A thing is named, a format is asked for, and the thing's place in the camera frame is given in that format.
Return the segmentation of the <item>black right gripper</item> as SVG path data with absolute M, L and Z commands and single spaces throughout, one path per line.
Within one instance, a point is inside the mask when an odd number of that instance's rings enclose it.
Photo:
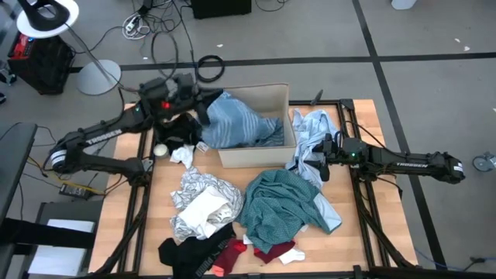
M 322 152 L 324 155 L 323 162 L 318 160 L 308 160 L 307 164 L 314 168 L 320 168 L 320 178 L 322 181 L 328 181 L 330 179 L 329 165 L 344 165 L 343 155 L 341 152 L 341 147 L 339 141 L 341 140 L 342 133 L 336 133 L 332 136 L 330 133 L 325 135 L 325 139 L 322 144 L 316 145 L 312 151 Z

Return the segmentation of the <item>light blue shirt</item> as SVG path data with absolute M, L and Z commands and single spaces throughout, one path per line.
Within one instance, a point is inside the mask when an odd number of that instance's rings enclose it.
M 325 139 L 326 134 L 334 136 L 338 129 L 325 110 L 315 110 L 303 116 L 297 108 L 293 113 L 293 129 L 297 145 L 291 160 L 285 164 L 285 168 L 295 172 L 300 177 L 321 189 L 324 182 L 320 178 L 319 171 L 308 165 L 305 161 L 324 161 L 322 152 L 314 152 L 313 149 Z

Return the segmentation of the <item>blue striped garment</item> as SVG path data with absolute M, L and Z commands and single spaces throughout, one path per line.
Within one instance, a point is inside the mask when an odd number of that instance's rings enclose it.
M 224 91 L 207 109 L 210 120 L 201 138 L 213 149 L 284 145 L 284 127 L 279 118 L 266 118 Z

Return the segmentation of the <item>plain black garment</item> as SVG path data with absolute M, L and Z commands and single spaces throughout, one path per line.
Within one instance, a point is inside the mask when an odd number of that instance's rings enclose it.
M 156 143 L 165 145 L 170 155 L 184 145 L 196 146 L 202 139 L 202 126 L 187 112 L 170 122 L 157 122 L 153 128 Z

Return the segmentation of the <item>teal flower-print shirt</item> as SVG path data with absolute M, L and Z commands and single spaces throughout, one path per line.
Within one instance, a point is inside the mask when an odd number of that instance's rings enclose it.
M 293 240 L 303 226 L 329 235 L 342 224 L 319 188 L 285 169 L 265 170 L 247 185 L 236 221 L 263 253 Z

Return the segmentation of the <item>small white cloth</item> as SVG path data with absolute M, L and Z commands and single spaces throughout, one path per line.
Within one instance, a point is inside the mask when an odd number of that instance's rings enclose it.
M 184 144 L 182 147 L 177 148 L 170 155 L 170 162 L 182 163 L 187 169 L 192 167 L 193 156 L 195 147 L 192 145 Z

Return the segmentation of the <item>white grey line-pattern garment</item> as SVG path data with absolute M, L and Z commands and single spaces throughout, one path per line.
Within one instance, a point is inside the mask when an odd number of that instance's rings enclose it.
M 239 188 L 211 174 L 201 174 L 197 168 L 191 167 L 183 173 L 180 189 L 170 193 L 174 207 L 178 210 L 178 213 L 170 218 L 170 223 L 174 231 L 174 236 L 179 241 L 183 242 L 188 237 L 195 237 L 193 231 L 179 218 L 179 213 L 185 210 L 192 200 L 209 186 L 215 187 L 231 202 L 234 211 L 232 222 L 241 213 L 244 205 L 244 196 Z

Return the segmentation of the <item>dark red sock bright toe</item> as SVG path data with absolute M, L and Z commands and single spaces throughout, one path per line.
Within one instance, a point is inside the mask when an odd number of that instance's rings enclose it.
M 255 248 L 253 254 L 258 259 L 262 260 L 265 264 L 270 263 L 273 259 L 282 256 L 295 246 L 295 241 L 289 241 L 286 243 L 280 243 L 273 245 L 268 252 L 263 252 L 262 250 Z
M 241 239 L 231 239 L 212 265 L 211 272 L 217 277 L 230 274 L 240 254 L 247 250 Z

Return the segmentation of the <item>plain white garment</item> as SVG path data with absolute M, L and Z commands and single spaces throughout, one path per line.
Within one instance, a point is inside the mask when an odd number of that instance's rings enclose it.
M 234 218 L 233 205 L 215 187 L 207 187 L 179 213 L 197 239 L 207 239 Z

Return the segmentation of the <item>black garment with white print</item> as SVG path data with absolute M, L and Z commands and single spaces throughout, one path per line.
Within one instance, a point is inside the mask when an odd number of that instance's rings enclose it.
M 229 223 L 207 239 L 192 236 L 177 245 L 168 238 L 158 247 L 160 262 L 172 267 L 173 279 L 202 279 L 235 236 Z

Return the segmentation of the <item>black crate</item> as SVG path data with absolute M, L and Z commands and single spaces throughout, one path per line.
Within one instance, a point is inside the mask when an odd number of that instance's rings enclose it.
M 17 32 L 9 53 L 19 34 Z M 63 93 L 74 54 L 59 36 L 35 39 L 30 55 L 24 59 L 12 59 L 9 53 L 7 63 L 10 71 L 40 95 Z

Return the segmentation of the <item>black power adapter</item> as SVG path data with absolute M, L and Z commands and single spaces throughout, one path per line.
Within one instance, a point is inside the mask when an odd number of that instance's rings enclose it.
M 71 186 L 69 184 L 62 184 L 59 190 L 59 194 L 72 198 L 84 199 L 84 200 L 88 200 L 91 196 L 94 195 L 91 191 L 87 189 L 78 186 Z

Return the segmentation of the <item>grey caster wheel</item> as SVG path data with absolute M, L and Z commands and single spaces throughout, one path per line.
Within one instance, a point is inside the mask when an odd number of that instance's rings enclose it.
M 474 168 L 480 172 L 496 170 L 496 155 L 486 152 L 472 160 Z

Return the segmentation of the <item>black curved object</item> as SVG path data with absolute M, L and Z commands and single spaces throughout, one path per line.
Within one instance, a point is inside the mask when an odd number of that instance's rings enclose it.
M 65 24 L 69 19 L 70 12 L 64 6 L 61 5 L 57 0 L 35 0 L 33 4 L 30 4 L 28 0 L 16 0 L 22 10 L 25 12 L 29 24 L 36 30 L 39 31 L 51 31 Z M 53 15 L 43 15 L 41 13 L 41 8 L 49 8 Z

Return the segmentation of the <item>red black battery box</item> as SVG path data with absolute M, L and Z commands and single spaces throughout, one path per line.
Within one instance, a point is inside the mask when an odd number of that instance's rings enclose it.
M 9 53 L 12 59 L 24 59 L 28 57 L 33 48 L 35 39 L 24 34 L 19 34 Z

